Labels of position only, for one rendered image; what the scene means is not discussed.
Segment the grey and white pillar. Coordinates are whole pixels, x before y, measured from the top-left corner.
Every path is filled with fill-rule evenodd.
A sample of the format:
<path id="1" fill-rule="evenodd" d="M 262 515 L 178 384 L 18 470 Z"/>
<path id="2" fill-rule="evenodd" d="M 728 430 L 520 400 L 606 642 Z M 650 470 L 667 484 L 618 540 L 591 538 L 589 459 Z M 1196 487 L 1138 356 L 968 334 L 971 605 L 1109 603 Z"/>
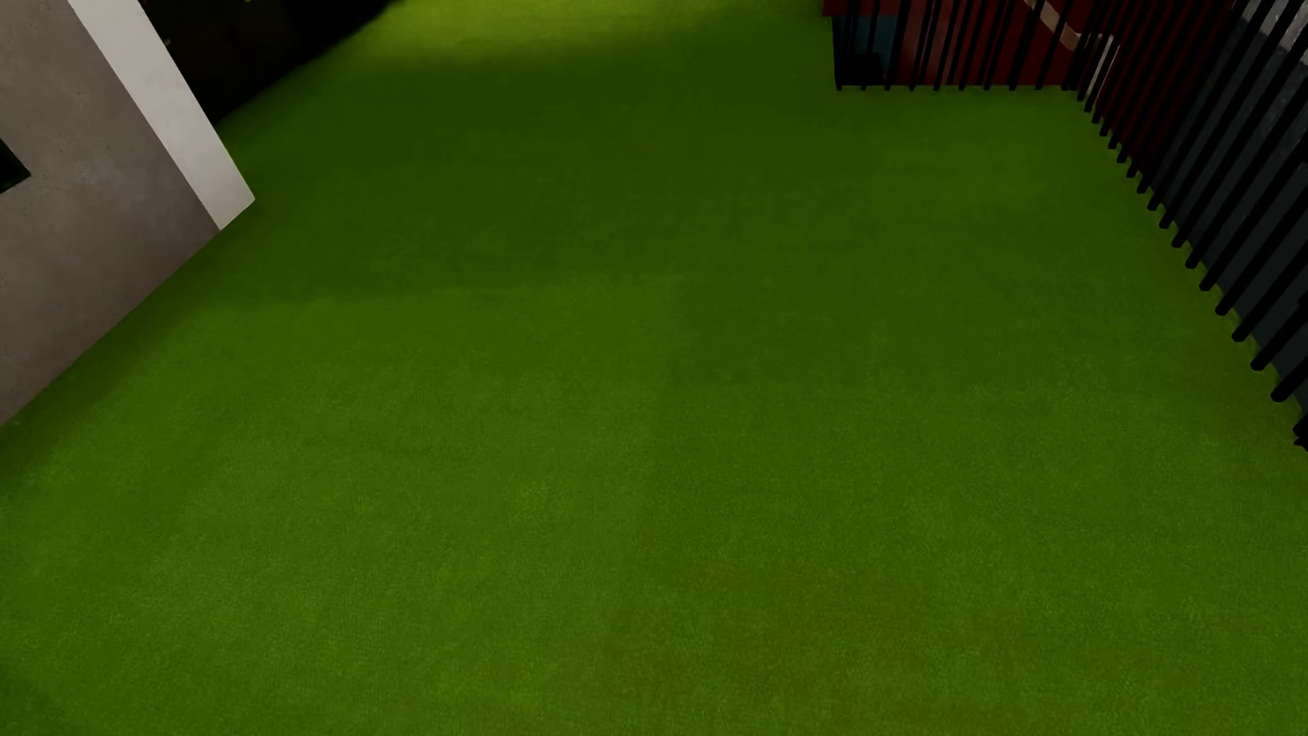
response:
<path id="1" fill-rule="evenodd" d="M 255 200 L 133 0 L 0 0 L 0 425 Z"/>

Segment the red brick building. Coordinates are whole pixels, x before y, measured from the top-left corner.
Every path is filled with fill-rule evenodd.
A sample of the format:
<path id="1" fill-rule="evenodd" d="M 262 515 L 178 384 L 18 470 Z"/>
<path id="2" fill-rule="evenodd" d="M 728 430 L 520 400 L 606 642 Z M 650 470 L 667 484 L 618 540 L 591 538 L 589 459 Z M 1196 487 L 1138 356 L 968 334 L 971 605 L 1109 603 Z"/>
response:
<path id="1" fill-rule="evenodd" d="M 1185 85 L 1249 0 L 820 0 L 842 88 Z"/>

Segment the black metal bar fence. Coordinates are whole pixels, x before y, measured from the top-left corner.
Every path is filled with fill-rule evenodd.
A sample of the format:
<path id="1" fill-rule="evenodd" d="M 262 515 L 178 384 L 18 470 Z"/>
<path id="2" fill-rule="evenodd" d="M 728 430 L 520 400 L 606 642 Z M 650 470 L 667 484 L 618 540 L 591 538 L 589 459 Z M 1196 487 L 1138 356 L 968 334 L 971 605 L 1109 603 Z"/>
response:
<path id="1" fill-rule="evenodd" d="M 1308 450 L 1308 0 L 1050 0 L 1065 92 L 1257 346 Z"/>
<path id="2" fill-rule="evenodd" d="M 1114 0 L 821 0 L 842 88 L 1063 89 L 1109 67 Z"/>

